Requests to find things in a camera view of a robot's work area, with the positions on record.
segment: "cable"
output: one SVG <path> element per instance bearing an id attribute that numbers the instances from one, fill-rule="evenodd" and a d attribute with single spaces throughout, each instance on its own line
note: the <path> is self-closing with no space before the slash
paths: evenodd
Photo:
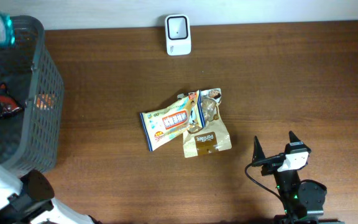
<path id="1" fill-rule="evenodd" d="M 281 197 L 280 197 L 276 192 L 274 192 L 273 190 L 268 189 L 267 187 L 265 187 L 264 185 L 262 185 L 261 183 L 259 183 L 258 181 L 256 181 L 254 178 L 252 178 L 252 177 L 248 174 L 247 169 L 248 169 L 250 166 L 252 166 L 252 163 L 250 163 L 250 164 L 248 164 L 248 165 L 246 166 L 246 176 L 247 176 L 250 180 L 252 180 L 253 183 L 257 184 L 259 187 L 262 187 L 263 189 L 267 190 L 268 192 L 274 194 L 274 196 L 276 196 L 276 197 L 281 201 L 281 203 L 283 203 L 283 200 L 281 199 Z"/>

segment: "beige snack pouch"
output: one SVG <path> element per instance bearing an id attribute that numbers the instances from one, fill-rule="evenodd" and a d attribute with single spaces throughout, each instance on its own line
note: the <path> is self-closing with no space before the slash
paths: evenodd
<path id="1" fill-rule="evenodd" d="M 229 132 L 219 114 L 220 103 L 220 88 L 201 92 L 201 107 L 206 126 L 202 129 L 190 128 L 183 133 L 185 158 L 231 149 Z"/>
<path id="2" fill-rule="evenodd" d="M 149 150 L 154 151 L 189 128 L 205 127 L 201 92 L 189 93 L 165 109 L 140 113 L 140 119 Z"/>

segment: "white wall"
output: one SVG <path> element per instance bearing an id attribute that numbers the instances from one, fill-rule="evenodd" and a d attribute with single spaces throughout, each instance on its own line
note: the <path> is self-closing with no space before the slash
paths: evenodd
<path id="1" fill-rule="evenodd" d="M 162 26 L 183 13 L 191 25 L 358 19 L 358 0 L 0 0 L 0 11 L 26 14 L 46 29 Z"/>

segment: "basket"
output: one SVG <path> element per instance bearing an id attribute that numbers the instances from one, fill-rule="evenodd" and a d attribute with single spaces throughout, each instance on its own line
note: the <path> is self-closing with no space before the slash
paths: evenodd
<path id="1" fill-rule="evenodd" d="M 64 86 L 40 21 L 30 16 L 12 21 L 16 43 L 0 48 L 0 84 L 6 84 L 24 112 L 0 119 L 0 165 L 22 176 L 56 164 Z"/>

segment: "brown wooden surface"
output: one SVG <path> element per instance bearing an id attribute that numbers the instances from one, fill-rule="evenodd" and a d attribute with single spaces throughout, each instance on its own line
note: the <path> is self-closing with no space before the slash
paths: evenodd
<path id="1" fill-rule="evenodd" d="M 244 175 L 292 130 L 313 153 L 301 179 L 328 187 L 324 218 L 358 223 L 358 22 L 192 27 L 190 55 L 163 28 L 61 30 L 46 45 L 65 82 L 56 196 L 104 223 L 272 218 L 280 202 Z M 185 159 L 181 136 L 147 150 L 138 112 L 220 87 L 233 148 Z M 274 188 L 274 178 L 250 173 Z"/>

